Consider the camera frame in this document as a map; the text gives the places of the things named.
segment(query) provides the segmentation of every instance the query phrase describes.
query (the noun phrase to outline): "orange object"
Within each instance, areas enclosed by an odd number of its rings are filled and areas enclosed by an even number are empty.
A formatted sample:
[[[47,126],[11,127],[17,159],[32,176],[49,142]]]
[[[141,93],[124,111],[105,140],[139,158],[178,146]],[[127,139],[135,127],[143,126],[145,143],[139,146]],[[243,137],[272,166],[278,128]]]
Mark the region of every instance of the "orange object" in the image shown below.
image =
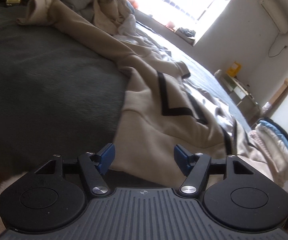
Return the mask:
[[[226,73],[231,77],[236,77],[237,73],[240,71],[241,68],[242,65],[235,61],[233,65],[231,65],[230,68],[226,70]]]
[[[135,9],[139,8],[139,3],[136,0],[127,0],[127,1],[129,1]]]
[[[166,27],[170,28],[172,31],[174,31],[174,28],[175,28],[175,24],[171,21],[169,21],[167,24],[166,24]]]

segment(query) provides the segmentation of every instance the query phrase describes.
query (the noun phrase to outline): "folded towel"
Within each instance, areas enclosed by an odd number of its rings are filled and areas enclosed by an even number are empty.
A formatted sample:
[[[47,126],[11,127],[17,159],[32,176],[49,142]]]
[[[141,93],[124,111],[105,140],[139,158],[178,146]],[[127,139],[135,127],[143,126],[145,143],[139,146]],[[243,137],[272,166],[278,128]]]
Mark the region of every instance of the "folded towel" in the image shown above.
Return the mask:
[[[269,152],[269,154],[266,154],[267,158],[271,157],[275,164],[274,168],[277,175],[275,175],[274,181],[282,187],[288,180],[288,149],[282,141],[276,140],[274,137],[276,135],[270,129],[262,124],[257,125],[255,130]]]
[[[285,136],[285,138],[288,141],[288,133],[278,123],[275,123],[272,119],[270,119],[268,117],[263,117],[260,119],[260,121],[267,121],[268,123],[275,126]]]
[[[276,126],[272,125],[271,123],[261,120],[259,121],[260,124],[262,124],[263,126],[267,127],[268,129],[270,129],[276,136],[274,136],[274,140],[276,142],[278,142],[279,140],[283,142],[283,144],[285,145],[285,147],[288,149],[288,140],[286,139],[286,137],[283,135],[283,133],[277,129]]]

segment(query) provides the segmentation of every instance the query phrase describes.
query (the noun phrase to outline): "stack of clothes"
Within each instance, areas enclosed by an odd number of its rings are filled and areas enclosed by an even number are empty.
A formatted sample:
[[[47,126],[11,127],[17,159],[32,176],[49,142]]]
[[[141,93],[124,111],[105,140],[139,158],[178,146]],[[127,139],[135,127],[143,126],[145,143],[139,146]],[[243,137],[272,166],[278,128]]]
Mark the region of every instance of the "stack of clothes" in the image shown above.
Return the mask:
[[[275,183],[283,187],[288,180],[288,134],[268,117],[258,121],[249,133],[264,154]]]

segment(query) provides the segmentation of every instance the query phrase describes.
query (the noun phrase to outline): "blue towel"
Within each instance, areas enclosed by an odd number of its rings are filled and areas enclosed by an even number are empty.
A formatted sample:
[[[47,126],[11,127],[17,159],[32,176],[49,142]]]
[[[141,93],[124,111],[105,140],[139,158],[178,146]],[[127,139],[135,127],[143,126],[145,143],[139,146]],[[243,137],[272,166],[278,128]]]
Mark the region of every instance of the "blue towel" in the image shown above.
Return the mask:
[[[283,135],[283,133],[277,129],[274,125],[272,125],[271,123],[267,122],[267,121],[259,121],[259,123],[261,123],[263,126],[269,128],[270,130],[272,130],[277,137],[285,144],[286,148],[288,149],[288,140],[286,139],[286,137]]]

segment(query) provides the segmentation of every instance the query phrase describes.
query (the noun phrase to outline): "black round pad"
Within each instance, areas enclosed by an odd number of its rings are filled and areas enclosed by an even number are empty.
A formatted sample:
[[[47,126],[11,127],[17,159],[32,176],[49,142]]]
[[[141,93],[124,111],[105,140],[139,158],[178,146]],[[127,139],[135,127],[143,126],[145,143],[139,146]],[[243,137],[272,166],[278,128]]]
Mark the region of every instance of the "black round pad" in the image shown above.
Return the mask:
[[[38,187],[25,191],[21,197],[21,203],[33,209],[41,209],[52,206],[58,199],[55,190],[46,187]]]
[[[85,205],[84,192],[62,176],[30,172],[2,192],[0,216],[18,231],[42,233],[69,224]]]
[[[282,226],[288,194],[262,174],[231,174],[211,186],[203,205],[219,223],[240,231],[261,232]]]
[[[234,190],[231,193],[231,200],[240,207],[260,208],[267,203],[268,196],[257,188],[244,187]]]

